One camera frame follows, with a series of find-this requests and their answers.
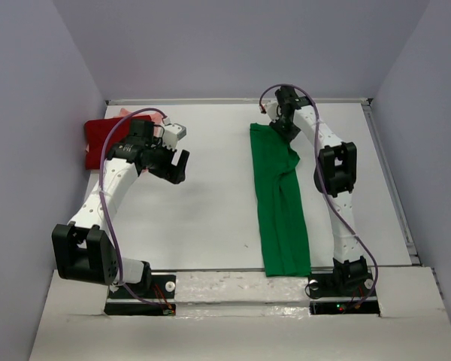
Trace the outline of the green t shirt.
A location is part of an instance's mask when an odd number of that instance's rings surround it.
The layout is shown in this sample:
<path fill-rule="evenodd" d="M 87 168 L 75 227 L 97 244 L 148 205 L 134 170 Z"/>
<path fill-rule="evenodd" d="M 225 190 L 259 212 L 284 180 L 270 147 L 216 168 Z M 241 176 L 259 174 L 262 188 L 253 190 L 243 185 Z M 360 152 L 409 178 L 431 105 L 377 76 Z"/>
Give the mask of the green t shirt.
<path fill-rule="evenodd" d="M 268 277 L 307 277 L 309 238 L 296 174 L 299 155 L 270 126 L 250 125 L 262 259 Z"/>

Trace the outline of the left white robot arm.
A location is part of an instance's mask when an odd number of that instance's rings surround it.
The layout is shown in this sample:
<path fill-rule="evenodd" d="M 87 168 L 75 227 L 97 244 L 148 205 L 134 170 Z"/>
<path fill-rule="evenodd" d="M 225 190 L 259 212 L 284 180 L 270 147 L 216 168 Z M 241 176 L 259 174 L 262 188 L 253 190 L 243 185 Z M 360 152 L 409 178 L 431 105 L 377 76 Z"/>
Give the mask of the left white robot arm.
<path fill-rule="evenodd" d="M 60 278 L 123 287 L 136 297 L 148 294 L 153 282 L 150 264 L 120 255 L 112 220 L 143 172 L 171 184 L 185 180 L 189 151 L 176 149 L 185 136 L 186 127 L 178 123 L 135 118 L 124 138 L 107 144 L 92 191 L 78 212 L 52 231 Z"/>

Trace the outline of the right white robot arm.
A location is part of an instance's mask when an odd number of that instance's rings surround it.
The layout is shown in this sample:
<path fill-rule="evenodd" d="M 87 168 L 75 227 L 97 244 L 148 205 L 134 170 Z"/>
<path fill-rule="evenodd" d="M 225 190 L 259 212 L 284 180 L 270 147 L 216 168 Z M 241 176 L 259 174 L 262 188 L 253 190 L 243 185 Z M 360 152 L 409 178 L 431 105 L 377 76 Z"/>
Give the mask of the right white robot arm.
<path fill-rule="evenodd" d="M 271 128 L 291 143 L 304 134 L 313 145 L 313 180 L 328 206 L 334 240 L 333 268 L 316 274 L 306 286 L 309 297 L 350 297 L 363 302 L 375 286 L 367 250 L 354 230 L 353 190 L 357 179 L 357 147 L 341 140 L 321 119 L 314 100 L 292 84 L 273 85 L 275 100 L 260 104 Z"/>

